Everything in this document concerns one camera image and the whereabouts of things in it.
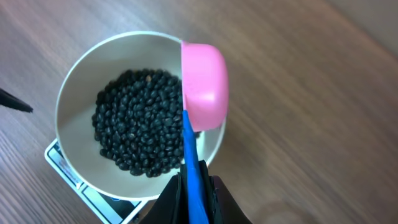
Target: brown tabletop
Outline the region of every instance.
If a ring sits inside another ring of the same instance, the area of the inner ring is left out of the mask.
[[[0,0],[0,223],[99,223],[47,164],[58,90],[131,30],[217,46],[230,104],[210,167],[253,223],[398,223],[398,63],[323,0]]]

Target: bowl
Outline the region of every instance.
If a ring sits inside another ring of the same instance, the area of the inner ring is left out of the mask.
[[[94,140],[91,116],[97,93],[128,69],[164,69],[181,78],[181,43],[176,37],[158,32],[128,32],[108,38],[89,49],[70,69],[58,95],[55,130],[61,151],[79,178],[98,192],[121,200],[157,199],[171,176],[148,178],[120,170],[114,161],[100,156],[101,145]],[[225,130],[223,124],[200,134],[199,160],[210,164]]]

